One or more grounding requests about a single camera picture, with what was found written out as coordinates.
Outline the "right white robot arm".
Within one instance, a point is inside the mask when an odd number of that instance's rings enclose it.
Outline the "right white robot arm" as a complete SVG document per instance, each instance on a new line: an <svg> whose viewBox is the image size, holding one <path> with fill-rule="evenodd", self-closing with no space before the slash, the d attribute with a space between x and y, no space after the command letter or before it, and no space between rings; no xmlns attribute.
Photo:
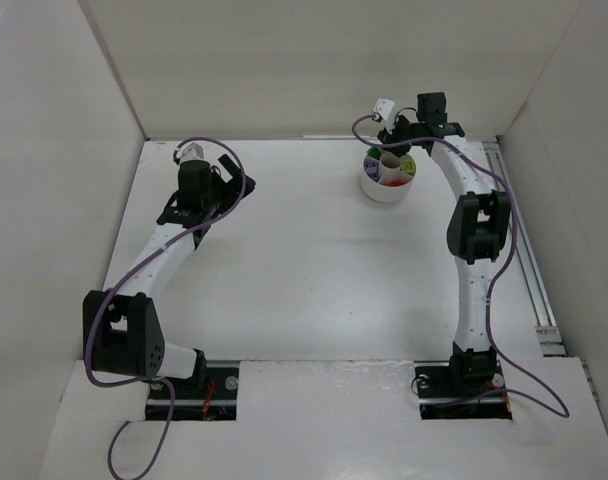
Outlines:
<svg viewBox="0 0 608 480"><path fill-rule="evenodd" d="M423 93L410 121L395 103L380 98L369 119L380 122L376 142L368 145L360 172L363 192L394 203L408 190L413 174L409 151L424 149L443 172L457 203L446 231L459 279L459 319L452 354L446 365L416 369L424 398L468 397L482 393L498 371L498 347L490 327L490 298L498 279L492 267L506 244L512 197L491 186L492 172L463 151L465 133L451 122L442 92Z"/></svg>

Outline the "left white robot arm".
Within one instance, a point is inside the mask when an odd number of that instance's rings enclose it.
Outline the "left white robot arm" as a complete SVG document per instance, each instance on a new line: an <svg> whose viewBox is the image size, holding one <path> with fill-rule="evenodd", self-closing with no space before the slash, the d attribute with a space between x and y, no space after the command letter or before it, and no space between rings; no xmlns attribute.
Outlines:
<svg viewBox="0 0 608 480"><path fill-rule="evenodd" d="M84 361L89 371L147 382L176 379L195 388L207 383L204 352L165 339L154 299L210 227L254 188L254 180L228 155L215 165L200 159L180 162L177 190L135 264L113 288L92 290L84 298Z"/></svg>

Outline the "lime long lego brick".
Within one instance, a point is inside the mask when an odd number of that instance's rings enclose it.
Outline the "lime long lego brick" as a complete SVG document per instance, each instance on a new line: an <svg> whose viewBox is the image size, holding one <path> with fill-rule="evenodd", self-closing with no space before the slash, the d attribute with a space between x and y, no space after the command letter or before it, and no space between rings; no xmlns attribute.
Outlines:
<svg viewBox="0 0 608 480"><path fill-rule="evenodd" d="M405 160L401 164L401 169L408 175L414 176L416 172L416 164L413 159Z"/></svg>

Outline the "large red lego brick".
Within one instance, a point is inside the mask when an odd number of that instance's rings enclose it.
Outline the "large red lego brick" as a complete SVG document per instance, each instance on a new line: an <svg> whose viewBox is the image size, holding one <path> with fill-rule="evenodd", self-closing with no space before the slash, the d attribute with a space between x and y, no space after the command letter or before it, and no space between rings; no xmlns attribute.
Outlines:
<svg viewBox="0 0 608 480"><path fill-rule="evenodd" d="M390 187L390 188L398 188L398 187L406 186L409 183L410 183L410 180L396 179L396 180L392 180L390 182L383 183L383 186Z"/></svg>

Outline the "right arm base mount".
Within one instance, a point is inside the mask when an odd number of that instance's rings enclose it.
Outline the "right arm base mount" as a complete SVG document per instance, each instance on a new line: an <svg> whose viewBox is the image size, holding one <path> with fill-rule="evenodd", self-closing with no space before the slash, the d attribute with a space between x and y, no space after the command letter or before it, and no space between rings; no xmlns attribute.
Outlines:
<svg viewBox="0 0 608 480"><path fill-rule="evenodd" d="M422 420L511 420L504 386L500 364L485 380L457 385L447 361L416 362L411 382Z"/></svg>

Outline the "green rounded lego brick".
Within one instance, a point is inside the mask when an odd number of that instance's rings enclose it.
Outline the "green rounded lego brick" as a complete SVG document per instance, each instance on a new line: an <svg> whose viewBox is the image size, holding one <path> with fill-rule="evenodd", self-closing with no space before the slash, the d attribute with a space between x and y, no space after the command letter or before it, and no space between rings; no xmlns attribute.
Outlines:
<svg viewBox="0 0 608 480"><path fill-rule="evenodd" d="M367 155L372 158L379 159L381 156L381 151L378 148L371 147L368 149Z"/></svg>

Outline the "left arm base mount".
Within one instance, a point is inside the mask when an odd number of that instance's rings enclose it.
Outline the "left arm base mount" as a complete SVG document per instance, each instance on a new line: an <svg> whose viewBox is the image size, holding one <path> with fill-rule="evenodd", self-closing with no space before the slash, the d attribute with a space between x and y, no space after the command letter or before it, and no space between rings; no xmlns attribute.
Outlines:
<svg viewBox="0 0 608 480"><path fill-rule="evenodd" d="M175 389L174 421L235 421L239 388L240 363L209 361L206 384L202 388L187 380L170 379ZM167 385L154 382L149 386L144 415L147 421L167 418L170 407Z"/></svg>

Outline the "purple long lego brick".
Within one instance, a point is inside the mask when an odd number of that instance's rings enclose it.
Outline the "purple long lego brick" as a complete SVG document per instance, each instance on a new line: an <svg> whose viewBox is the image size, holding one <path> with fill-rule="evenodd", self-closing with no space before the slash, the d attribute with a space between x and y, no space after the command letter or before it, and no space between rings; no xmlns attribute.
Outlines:
<svg viewBox="0 0 608 480"><path fill-rule="evenodd" d="M363 169L368 178L373 180L375 183L379 182L380 173L379 173L380 161L377 158L373 158L371 156L366 156L363 161Z"/></svg>

